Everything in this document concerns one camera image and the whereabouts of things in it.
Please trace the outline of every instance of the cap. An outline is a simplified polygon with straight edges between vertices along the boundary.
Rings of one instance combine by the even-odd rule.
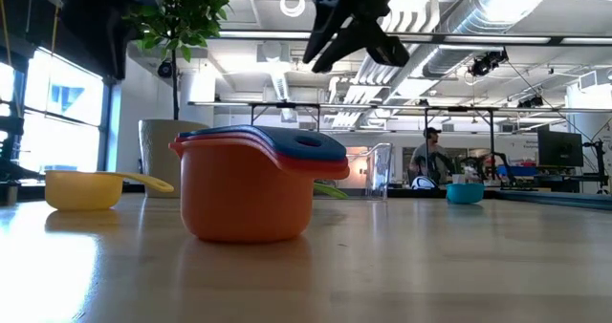
[[[437,130],[437,129],[433,128],[433,127],[427,127],[427,129],[425,131],[423,131],[423,135],[426,136],[426,137],[428,135],[430,135],[430,134],[440,134],[440,133],[442,133],[441,130]]]

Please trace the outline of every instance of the yellow scoop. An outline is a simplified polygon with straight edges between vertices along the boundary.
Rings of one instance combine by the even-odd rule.
[[[108,209],[119,201],[123,179],[138,181],[161,192],[174,190],[162,180],[141,174],[48,170],[45,200],[57,209]]]

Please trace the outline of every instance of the white planter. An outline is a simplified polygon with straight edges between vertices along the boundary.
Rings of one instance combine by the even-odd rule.
[[[179,198],[181,196],[181,162],[174,151],[168,149],[181,132],[191,132],[208,126],[171,119],[144,119],[139,121],[142,170],[145,175],[164,180],[174,186],[171,193],[146,188],[149,198]]]

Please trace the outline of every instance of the green object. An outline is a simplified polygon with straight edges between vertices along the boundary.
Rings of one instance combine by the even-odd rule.
[[[319,191],[323,194],[327,194],[329,196],[331,196],[332,198],[336,198],[336,199],[348,199],[348,195],[346,195],[346,193],[344,193],[343,191],[334,188],[331,185],[327,185],[327,184],[321,184],[321,183],[315,183],[315,190]]]
[[[179,119],[176,52],[191,60],[192,47],[205,47],[207,39],[219,37],[219,21],[227,19],[224,7],[230,0],[164,0],[159,7],[133,7],[124,19],[139,32],[141,50],[158,50],[162,60],[168,53],[172,62],[174,119]]]

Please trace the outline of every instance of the gray shirt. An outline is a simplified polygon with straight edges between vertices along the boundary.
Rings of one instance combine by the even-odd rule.
[[[431,155],[433,152],[437,152],[444,156],[447,155],[447,150],[445,150],[444,147],[440,145],[434,145],[432,147],[429,147],[429,155]],[[425,157],[425,154],[426,154],[426,146],[425,146],[425,143],[423,143],[421,146],[417,147],[414,150],[414,153],[412,153],[412,159],[410,160],[410,163],[415,164],[416,163],[415,159],[419,156]],[[436,159],[436,165],[438,165],[438,169],[440,170],[441,174],[447,174],[448,170],[442,160]],[[427,167],[424,164],[422,164],[421,167],[423,169],[423,173],[426,174]],[[446,182],[446,176],[443,176],[441,182],[442,183]]]

